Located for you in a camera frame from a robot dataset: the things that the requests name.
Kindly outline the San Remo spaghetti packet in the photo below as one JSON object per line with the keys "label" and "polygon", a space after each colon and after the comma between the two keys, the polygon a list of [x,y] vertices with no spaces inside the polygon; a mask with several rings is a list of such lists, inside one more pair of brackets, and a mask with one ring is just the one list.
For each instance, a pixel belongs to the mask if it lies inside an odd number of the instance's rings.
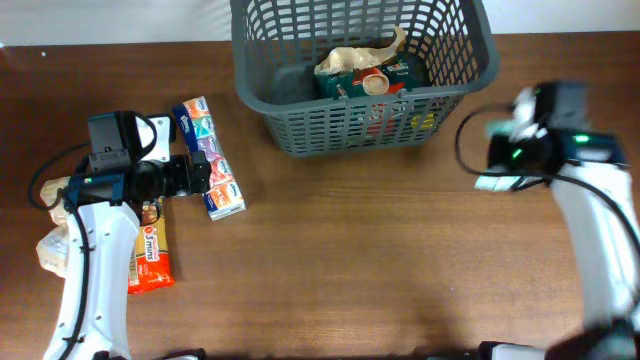
{"label": "San Remo spaghetti packet", "polygon": [[163,199],[145,203],[129,263],[128,293],[142,294],[173,286]]}

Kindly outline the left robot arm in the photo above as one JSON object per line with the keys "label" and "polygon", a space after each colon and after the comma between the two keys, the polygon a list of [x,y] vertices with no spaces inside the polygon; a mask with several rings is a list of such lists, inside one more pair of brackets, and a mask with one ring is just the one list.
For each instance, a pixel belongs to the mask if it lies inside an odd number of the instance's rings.
{"label": "left robot arm", "polygon": [[130,258],[142,207],[158,198],[204,193],[211,169],[203,152],[168,161],[125,161],[95,170],[84,157],[57,195],[68,211],[67,274],[47,359],[128,359]]}

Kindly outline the green Nescafe coffee bag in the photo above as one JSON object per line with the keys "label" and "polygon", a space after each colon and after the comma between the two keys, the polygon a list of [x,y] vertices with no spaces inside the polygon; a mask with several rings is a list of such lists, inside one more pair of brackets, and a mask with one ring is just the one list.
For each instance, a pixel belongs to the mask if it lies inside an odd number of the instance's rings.
{"label": "green Nescafe coffee bag", "polygon": [[[314,74],[319,93],[323,98],[347,99],[378,95],[398,95],[403,91],[430,86],[429,81],[421,78],[420,60],[414,54],[399,54],[391,60],[367,69],[354,69],[327,74],[318,71]],[[385,110],[384,103],[371,106],[365,139],[376,137],[381,130],[386,136],[392,135],[399,118],[406,109],[405,105],[394,105]]]}

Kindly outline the beige paper pouch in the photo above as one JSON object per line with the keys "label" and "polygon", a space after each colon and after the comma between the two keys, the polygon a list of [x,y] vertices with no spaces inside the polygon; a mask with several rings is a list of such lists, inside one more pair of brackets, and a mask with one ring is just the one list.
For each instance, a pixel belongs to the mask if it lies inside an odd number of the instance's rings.
{"label": "beige paper pouch", "polygon": [[402,28],[395,26],[394,33],[394,41],[385,48],[336,47],[332,49],[327,58],[315,66],[314,74],[330,76],[381,65],[396,56],[397,49],[406,39],[406,32]]}

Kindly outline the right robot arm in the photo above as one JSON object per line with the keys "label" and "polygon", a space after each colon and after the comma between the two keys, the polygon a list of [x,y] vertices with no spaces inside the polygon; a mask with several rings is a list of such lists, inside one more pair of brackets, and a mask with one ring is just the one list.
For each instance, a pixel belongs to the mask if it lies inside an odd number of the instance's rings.
{"label": "right robot arm", "polygon": [[521,178],[548,184],[571,236],[584,306],[579,333],[546,349],[494,345],[491,358],[638,358],[639,225],[617,140],[568,129],[521,138],[495,134],[488,165],[480,188],[502,191]]}

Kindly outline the Kleenex tissue multipack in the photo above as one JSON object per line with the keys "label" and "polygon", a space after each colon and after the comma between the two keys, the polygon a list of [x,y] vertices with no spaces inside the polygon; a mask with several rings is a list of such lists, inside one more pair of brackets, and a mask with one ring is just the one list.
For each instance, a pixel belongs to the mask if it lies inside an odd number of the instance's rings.
{"label": "Kleenex tissue multipack", "polygon": [[192,156],[202,152],[210,168],[203,201],[212,221],[246,209],[231,166],[222,150],[215,123],[204,96],[172,107],[173,115]]}

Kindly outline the small teal white packet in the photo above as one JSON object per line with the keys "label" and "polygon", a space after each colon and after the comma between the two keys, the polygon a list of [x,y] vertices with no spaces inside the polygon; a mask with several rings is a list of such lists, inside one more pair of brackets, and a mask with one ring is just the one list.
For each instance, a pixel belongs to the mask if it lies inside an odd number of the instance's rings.
{"label": "small teal white packet", "polygon": [[[486,137],[488,140],[501,140],[503,137],[509,138],[515,129],[513,120],[500,120],[490,122],[486,128]],[[492,192],[508,192],[515,191],[524,183],[522,176],[502,176],[488,177],[479,176],[476,180],[474,188],[482,191]]]}

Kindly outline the clear plastic pouch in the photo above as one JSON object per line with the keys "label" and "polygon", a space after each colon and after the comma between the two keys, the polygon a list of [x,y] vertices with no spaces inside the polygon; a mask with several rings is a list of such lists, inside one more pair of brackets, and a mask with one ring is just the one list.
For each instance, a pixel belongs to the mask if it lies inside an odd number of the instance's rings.
{"label": "clear plastic pouch", "polygon": [[[52,206],[58,191],[65,188],[69,180],[70,177],[66,176],[46,181],[40,191],[43,202],[47,206]],[[36,252],[43,269],[65,278],[68,269],[70,242],[67,220],[70,213],[64,208],[63,201],[60,201],[49,211],[49,214],[56,227],[39,241]]]}

